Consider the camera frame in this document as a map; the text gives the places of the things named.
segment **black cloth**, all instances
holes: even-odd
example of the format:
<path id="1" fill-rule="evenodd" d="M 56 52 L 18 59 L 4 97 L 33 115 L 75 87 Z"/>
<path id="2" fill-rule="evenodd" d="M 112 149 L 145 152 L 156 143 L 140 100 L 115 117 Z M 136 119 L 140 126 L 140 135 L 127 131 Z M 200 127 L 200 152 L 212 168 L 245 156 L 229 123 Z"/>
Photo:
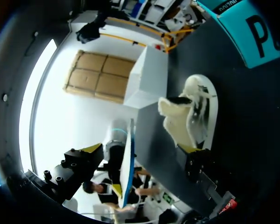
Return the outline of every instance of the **black cloth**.
<path id="1" fill-rule="evenodd" d="M 84 10 L 98 10 L 98 14 L 93 22 L 87 23 L 78 32 L 76 32 L 77 40 L 81 43 L 87 43 L 98 39 L 100 37 L 99 28 L 106 25 L 105 20 L 108 17 L 114 17 L 127 21 L 130 20 L 129 16 L 124 11 L 112 8 L 112 3 L 109 0 L 87 0 L 84 5 Z"/>
<path id="2" fill-rule="evenodd" d="M 137 185 L 139 185 L 139 180 L 137 180 L 137 178 L 133 179 L 133 184 L 134 184 L 134 180 L 137 181 Z M 108 185 L 111 184 L 111 180 L 109 179 L 104 179 L 101 183 L 101 185 L 104 187 L 104 191 L 102 193 L 98 194 L 99 200 L 101 201 L 101 203 L 114 203 L 114 204 L 118 204 L 118 197 L 116 195 L 116 193 L 114 191 L 112 191 L 112 194 L 110 195 L 104 195 L 107 193 L 107 188 Z M 139 196 L 136 195 L 135 190 L 132 189 L 132 191 L 130 192 L 129 196 L 128 196 L 128 200 L 127 203 L 128 204 L 135 204 L 138 203 L 139 200 Z"/>

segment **brown cardboard panel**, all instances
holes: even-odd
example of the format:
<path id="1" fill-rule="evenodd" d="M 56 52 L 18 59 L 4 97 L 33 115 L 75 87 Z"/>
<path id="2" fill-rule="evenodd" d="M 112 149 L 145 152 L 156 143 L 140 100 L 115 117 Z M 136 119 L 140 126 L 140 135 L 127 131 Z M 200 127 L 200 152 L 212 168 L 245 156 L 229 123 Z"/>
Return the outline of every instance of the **brown cardboard panel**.
<path id="1" fill-rule="evenodd" d="M 84 51 L 82 50 L 79 50 L 78 53 L 76 54 L 72 64 L 71 64 L 71 67 L 74 68 L 78 62 L 78 60 L 80 59 L 80 57 L 84 54 Z"/>
<path id="2" fill-rule="evenodd" d="M 134 64 L 135 62 L 108 57 L 104 64 L 103 72 L 128 78 Z"/>
<path id="3" fill-rule="evenodd" d="M 101 71 L 106 56 L 84 53 L 80 56 L 76 67 L 80 69 L 90 69 L 94 71 Z"/>
<path id="4" fill-rule="evenodd" d="M 95 97 L 103 100 L 113 101 L 115 103 L 123 104 L 123 98 L 106 95 L 103 93 L 95 93 Z"/>
<path id="5" fill-rule="evenodd" d="M 69 85 L 95 91 L 98 75 L 99 72 L 96 71 L 75 69 L 70 76 Z"/>
<path id="6" fill-rule="evenodd" d="M 124 97 L 127 78 L 102 73 L 98 79 L 96 92 Z"/>
<path id="7" fill-rule="evenodd" d="M 79 88 L 75 88 L 75 87 L 71 87 L 71 86 L 66 87 L 65 91 L 67 93 L 76 94 L 76 95 L 80 95 L 80 96 L 82 95 L 82 96 L 86 96 L 86 97 L 94 97 L 93 92 L 90 92 L 87 90 L 81 90 Z"/>

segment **yellow pipe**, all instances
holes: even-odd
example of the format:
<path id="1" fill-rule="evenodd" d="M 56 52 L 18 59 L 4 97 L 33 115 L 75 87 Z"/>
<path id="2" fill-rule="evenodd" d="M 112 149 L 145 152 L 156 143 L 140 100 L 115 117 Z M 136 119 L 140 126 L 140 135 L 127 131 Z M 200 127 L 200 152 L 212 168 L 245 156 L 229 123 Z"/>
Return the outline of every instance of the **yellow pipe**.
<path id="1" fill-rule="evenodd" d="M 130 40 L 130 39 L 126 39 L 126 38 L 123 38 L 123 37 L 120 37 L 120 36 L 111 35 L 111 34 L 101 34 L 101 35 L 113 37 L 113 38 L 120 39 L 120 40 L 123 40 L 123 41 L 131 42 L 131 43 L 136 42 L 136 41 L 133 41 L 133 40 Z M 146 47 L 146 45 L 143 44 L 143 43 L 137 42 L 137 44 L 140 45 L 140 46 L 142 46 L 142 47 Z"/>
<path id="2" fill-rule="evenodd" d="M 125 21 L 125 20 L 120 20 L 120 19 L 112 18 L 112 17 L 108 17 L 108 19 L 109 20 L 113 20 L 113 21 L 117 21 L 117 22 L 122 22 L 122 23 L 125 23 L 125 24 L 129 24 L 129 25 L 132 25 L 132 26 L 136 26 L 135 22 L 129 22 L 129 21 Z M 148 27 L 145 27 L 145 26 L 142 26 L 142 25 L 140 25 L 139 28 L 145 29 L 145 30 L 147 30 L 149 32 L 152 32 L 152 33 L 155 33 L 155 34 L 157 34 L 159 36 L 162 36 L 162 33 L 158 32 L 158 31 L 156 31 L 154 29 L 151 29 L 151 28 L 148 28 Z"/>
<path id="3" fill-rule="evenodd" d="M 163 41 L 163 44 L 164 44 L 165 52 L 168 53 L 167 44 L 166 44 L 166 42 L 165 42 L 164 37 L 162 37 L 162 41 Z"/>
<path id="4" fill-rule="evenodd" d="M 169 34 L 179 34 L 179 33 L 187 33 L 187 32 L 193 32 L 194 29 L 182 29 L 182 30 L 177 30 L 173 32 L 166 33 L 167 35 Z"/>

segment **white panel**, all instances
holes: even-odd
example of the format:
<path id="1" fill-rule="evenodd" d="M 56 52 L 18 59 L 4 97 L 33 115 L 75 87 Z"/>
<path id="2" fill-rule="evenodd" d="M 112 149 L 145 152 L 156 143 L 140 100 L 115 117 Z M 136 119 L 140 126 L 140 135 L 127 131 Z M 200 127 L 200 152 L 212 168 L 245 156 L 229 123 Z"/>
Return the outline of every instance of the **white panel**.
<path id="1" fill-rule="evenodd" d="M 147 12 L 145 21 L 155 23 L 157 21 L 160 21 L 162 15 L 163 15 L 163 10 L 161 8 L 151 6 Z"/>
<path id="2" fill-rule="evenodd" d="M 164 8 L 166 8 L 167 6 L 169 6 L 173 1 L 175 0 L 157 0 L 155 2 L 156 6 L 162 6 Z"/>

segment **person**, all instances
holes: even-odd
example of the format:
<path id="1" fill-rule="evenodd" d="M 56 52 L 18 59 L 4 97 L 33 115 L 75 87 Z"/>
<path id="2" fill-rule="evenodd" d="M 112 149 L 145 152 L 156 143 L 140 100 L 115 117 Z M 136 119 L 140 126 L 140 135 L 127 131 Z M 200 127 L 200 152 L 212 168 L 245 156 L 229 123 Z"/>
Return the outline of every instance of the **person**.
<path id="1" fill-rule="evenodd" d="M 137 171 L 133 177 L 133 186 L 127 200 L 128 206 L 120 208 L 118 206 L 118 197 L 116 193 L 112 190 L 112 181 L 110 179 L 104 179 L 100 184 L 95 184 L 92 181 L 87 181 L 83 183 L 83 190 L 86 193 L 92 194 L 97 192 L 101 203 L 108 205 L 109 207 L 115 209 L 116 211 L 131 211 L 135 208 L 131 204 L 137 204 L 140 196 L 153 196 L 159 194 L 160 190 L 158 188 L 142 189 L 140 186 L 143 184 L 138 174 L 147 175 L 147 171 Z"/>

